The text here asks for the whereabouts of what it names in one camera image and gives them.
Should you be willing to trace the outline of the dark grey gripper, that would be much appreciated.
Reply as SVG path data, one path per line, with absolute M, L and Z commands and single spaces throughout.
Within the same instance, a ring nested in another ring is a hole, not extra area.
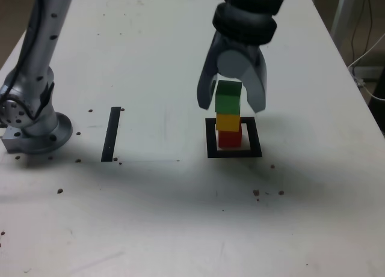
M 197 101 L 202 109 L 209 109 L 218 73 L 242 82 L 247 102 L 255 113 L 265 110 L 267 71 L 259 46 L 240 43 L 218 31 L 214 34 L 197 86 Z

